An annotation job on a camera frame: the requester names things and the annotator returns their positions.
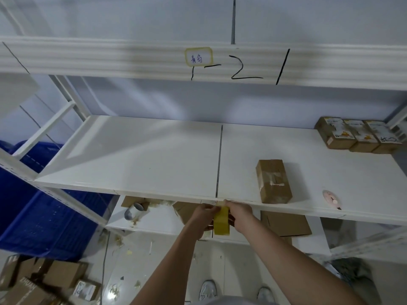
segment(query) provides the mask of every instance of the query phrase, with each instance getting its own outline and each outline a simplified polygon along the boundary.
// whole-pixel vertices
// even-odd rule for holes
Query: floor
[[[175,241],[173,236],[132,233],[123,239],[111,234],[105,262],[103,304],[129,305],[143,287]],[[98,229],[83,260],[89,262],[88,278],[101,282],[107,236]],[[201,284],[206,279],[216,282],[219,295],[256,299],[262,286],[272,289],[276,301],[289,304],[263,263],[246,245],[199,241],[195,246],[185,301],[197,301]],[[71,297],[74,305],[96,305],[98,301],[81,302]]]

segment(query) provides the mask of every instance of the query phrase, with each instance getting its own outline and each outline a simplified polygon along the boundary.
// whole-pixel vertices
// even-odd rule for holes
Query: forearm
[[[196,236],[185,226],[130,305],[183,305]]]
[[[340,279],[254,216],[247,219],[243,234],[292,305],[365,304]]]

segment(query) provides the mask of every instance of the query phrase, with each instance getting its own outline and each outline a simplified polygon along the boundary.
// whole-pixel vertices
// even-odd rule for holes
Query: white sneaker
[[[215,282],[213,280],[204,281],[201,287],[201,292],[199,293],[199,300],[203,301],[217,296],[218,291],[216,290]]]
[[[274,296],[269,287],[261,287],[257,293],[257,301],[262,305],[275,304]]]

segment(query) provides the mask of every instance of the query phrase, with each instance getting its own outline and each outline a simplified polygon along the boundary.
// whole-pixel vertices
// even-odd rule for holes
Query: blue plastic crate
[[[10,153],[23,143],[18,143]],[[21,161],[40,172],[58,150],[52,143],[40,142]],[[103,215],[112,197],[85,191],[66,192],[99,215]],[[0,248],[8,251],[74,261],[82,256],[97,227],[5,170],[0,171],[0,196]]]

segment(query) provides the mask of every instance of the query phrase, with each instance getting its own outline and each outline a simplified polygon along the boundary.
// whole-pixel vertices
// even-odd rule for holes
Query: human hand
[[[204,235],[204,231],[213,230],[213,216],[220,210],[220,207],[206,203],[198,205],[186,223],[186,229],[195,233],[199,240]]]
[[[252,207],[244,203],[229,200],[225,200],[225,205],[230,209],[229,224],[243,234],[247,222],[253,217]]]

